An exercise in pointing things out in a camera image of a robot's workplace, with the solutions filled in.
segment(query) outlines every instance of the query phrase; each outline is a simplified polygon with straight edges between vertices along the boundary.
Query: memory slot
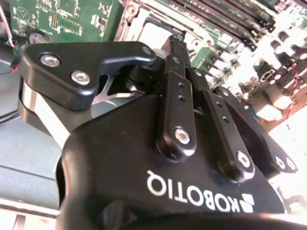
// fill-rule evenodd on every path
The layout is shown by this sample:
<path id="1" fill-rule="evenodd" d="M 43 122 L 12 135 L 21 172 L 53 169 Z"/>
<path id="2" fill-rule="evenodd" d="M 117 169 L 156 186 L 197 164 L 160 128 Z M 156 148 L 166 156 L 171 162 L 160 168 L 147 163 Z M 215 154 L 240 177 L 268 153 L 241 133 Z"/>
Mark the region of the memory slot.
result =
<path id="1" fill-rule="evenodd" d="M 225 32 L 239 40 L 244 40 L 246 38 L 253 40 L 253 37 L 248 30 L 242 28 L 237 23 L 229 20 L 219 12 L 207 7 L 201 2 L 197 2 L 197 4 L 190 4 L 187 0 L 173 0 L 173 2 L 181 5 L 185 10 L 191 11 L 204 21 L 211 22 L 215 27 L 223 29 Z"/>
<path id="2" fill-rule="evenodd" d="M 272 26 L 275 24 L 274 19 L 264 10 L 262 10 L 259 6 L 250 2 L 249 0 L 225 0 L 229 4 L 237 7 L 241 11 L 248 14 L 250 17 L 254 18 L 258 22 L 265 20 L 270 23 Z"/>
<path id="3" fill-rule="evenodd" d="M 244 29 L 248 30 L 257 40 L 262 38 L 263 35 L 265 35 L 265 31 L 260 27 L 259 23 L 253 19 L 252 17 L 249 17 L 244 12 L 240 11 L 233 5 L 229 4 L 226 1 L 220 1 L 220 0 L 189 0 L 189 2 L 201 2 L 209 7 L 212 7 L 217 12 L 219 12 L 221 15 L 227 17 L 229 20 L 239 24 Z"/>

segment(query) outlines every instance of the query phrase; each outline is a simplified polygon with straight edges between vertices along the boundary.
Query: black cable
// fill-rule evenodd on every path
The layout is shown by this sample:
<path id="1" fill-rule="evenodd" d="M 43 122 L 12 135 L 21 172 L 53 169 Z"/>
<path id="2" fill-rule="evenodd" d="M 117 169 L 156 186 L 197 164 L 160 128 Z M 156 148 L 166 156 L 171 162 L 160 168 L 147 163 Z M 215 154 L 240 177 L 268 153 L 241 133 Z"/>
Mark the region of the black cable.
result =
<path id="1" fill-rule="evenodd" d="M 5 74 L 9 74 L 9 73 L 12 73 L 12 71 L 8 71 L 8 72 L 5 72 L 5 73 L 0 73 L 0 75 L 5 75 Z"/>
<path id="2" fill-rule="evenodd" d="M 9 118 L 0 121 L 0 126 L 6 125 L 7 123 L 14 121 L 16 119 L 20 118 L 20 115 L 18 113 L 14 114 L 13 116 L 10 116 Z"/>
<path id="3" fill-rule="evenodd" d="M 11 112 L 9 112 L 9 113 L 7 113 L 7 114 L 1 115 L 1 116 L 0 116 L 0 119 L 5 119 L 5 118 L 7 118 L 8 116 L 12 116 L 12 115 L 14 115 L 14 114 L 16 114 L 16 113 L 17 113 L 17 110 L 11 111 Z"/>

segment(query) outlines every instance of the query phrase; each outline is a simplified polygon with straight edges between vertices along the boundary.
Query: wire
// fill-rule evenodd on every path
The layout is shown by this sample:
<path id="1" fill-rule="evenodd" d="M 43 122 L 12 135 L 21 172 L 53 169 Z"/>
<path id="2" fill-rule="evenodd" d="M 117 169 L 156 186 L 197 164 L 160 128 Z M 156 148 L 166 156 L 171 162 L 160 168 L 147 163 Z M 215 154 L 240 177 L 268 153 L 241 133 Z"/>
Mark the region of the wire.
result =
<path id="1" fill-rule="evenodd" d="M 0 126 L 3 126 L 3 125 L 6 125 L 7 123 L 11 122 L 11 121 L 14 121 L 16 119 L 20 118 L 19 114 L 16 113 L 15 115 L 13 116 L 10 116 L 9 118 L 3 120 L 3 121 L 0 121 Z"/>
<path id="2" fill-rule="evenodd" d="M 11 33 L 10 26 L 8 24 L 8 21 L 6 20 L 5 13 L 4 13 L 3 8 L 2 8 L 1 5 L 0 5 L 0 17 L 1 17 L 2 21 L 3 21 L 3 23 L 4 23 L 4 27 L 5 27 L 6 33 L 8 35 L 8 40 L 9 40 L 11 46 L 15 47 L 14 42 L 13 42 L 13 35 Z"/>
<path id="3" fill-rule="evenodd" d="M 8 71 L 8 72 L 4 72 L 4 73 L 0 73 L 0 75 L 5 75 L 5 74 L 9 74 L 9 73 L 15 73 L 17 70 L 19 70 L 19 67 L 16 66 L 15 68 L 13 68 L 12 71 Z"/>
<path id="4" fill-rule="evenodd" d="M 16 113 L 18 113 L 18 111 L 17 111 L 17 110 L 13 110 L 13 111 L 11 111 L 11 112 L 9 112 L 9 113 L 7 113 L 7 114 L 1 115 L 1 116 L 0 116 L 0 119 L 5 119 L 5 118 L 7 118 L 8 116 L 15 115 Z"/>
<path id="5" fill-rule="evenodd" d="M 296 86 L 298 84 L 298 72 L 296 71 L 296 63 L 293 63 L 292 64 L 292 70 L 294 71 L 294 76 L 293 76 L 293 79 L 294 79 L 294 84 L 293 84 L 293 90 L 292 90 L 292 93 L 291 93 L 291 104 L 288 106 L 288 112 L 287 112 L 287 117 L 286 117 L 286 120 L 287 120 L 287 127 L 288 129 L 290 130 L 290 125 L 289 125 L 289 116 L 290 116 L 290 112 L 291 112 L 291 109 L 293 107 L 293 99 L 294 99 L 294 95 L 295 95 L 295 89 L 296 89 Z"/>

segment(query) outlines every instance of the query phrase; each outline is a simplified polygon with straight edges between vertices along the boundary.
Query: ram slot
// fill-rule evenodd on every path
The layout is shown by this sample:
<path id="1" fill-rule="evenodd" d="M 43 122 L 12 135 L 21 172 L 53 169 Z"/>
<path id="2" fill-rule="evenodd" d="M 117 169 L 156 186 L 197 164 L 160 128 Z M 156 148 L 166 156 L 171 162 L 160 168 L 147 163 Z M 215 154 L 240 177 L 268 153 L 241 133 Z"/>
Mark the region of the ram slot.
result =
<path id="1" fill-rule="evenodd" d="M 244 29 L 248 30 L 250 34 L 259 41 L 266 32 L 262 29 L 256 20 L 246 15 L 244 12 L 234 8 L 231 4 L 220 0 L 189 0 L 191 4 L 194 2 L 201 2 L 212 9 L 215 9 L 221 15 L 227 17 L 229 20 L 234 21 Z"/>
<path id="2" fill-rule="evenodd" d="M 244 37 L 253 39 L 253 35 L 250 34 L 250 31 L 245 29 L 243 26 L 237 24 L 236 22 L 229 20 L 224 15 L 220 14 L 211 6 L 208 6 L 200 1 L 194 2 L 190 0 L 176 0 L 177 2 L 183 4 L 185 7 L 190 7 L 192 10 L 198 9 L 200 14 L 205 16 L 207 15 L 214 21 L 220 21 L 224 23 L 227 27 L 232 28 L 233 30 L 237 31 L 239 34 L 242 34 Z"/>
<path id="3" fill-rule="evenodd" d="M 197 18 L 200 18 L 209 26 L 220 29 L 224 33 L 234 37 L 236 40 L 242 41 L 246 46 L 249 46 L 252 51 L 256 49 L 256 46 L 252 42 L 253 38 L 248 31 L 241 31 L 235 23 L 230 22 L 219 13 L 211 11 L 201 5 L 195 6 L 188 4 L 185 0 L 173 0 L 172 3 L 178 7 L 182 7 L 183 11 L 189 12 Z"/>
<path id="4" fill-rule="evenodd" d="M 225 0 L 229 4 L 237 7 L 241 11 L 248 14 L 250 17 L 254 18 L 258 22 L 262 20 L 267 21 L 270 25 L 274 25 L 274 19 L 265 11 L 263 11 L 259 6 L 253 4 L 249 0 Z"/>

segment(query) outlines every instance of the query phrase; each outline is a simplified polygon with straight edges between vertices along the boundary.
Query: gray surface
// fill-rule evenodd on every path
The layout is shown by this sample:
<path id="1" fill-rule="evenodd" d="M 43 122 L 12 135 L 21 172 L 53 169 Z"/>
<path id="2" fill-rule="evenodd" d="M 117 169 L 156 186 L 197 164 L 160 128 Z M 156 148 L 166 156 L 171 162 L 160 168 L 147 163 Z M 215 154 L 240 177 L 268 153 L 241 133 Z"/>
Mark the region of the gray surface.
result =
<path id="1" fill-rule="evenodd" d="M 0 63 L 0 72 L 7 71 L 10 68 Z M 0 75 L 0 115 L 17 108 L 19 80 L 19 73 Z M 113 108 L 109 103 L 97 104 L 92 114 Z M 60 154 L 55 140 L 22 119 L 0 126 L 0 197 L 57 208 L 54 166 Z"/>

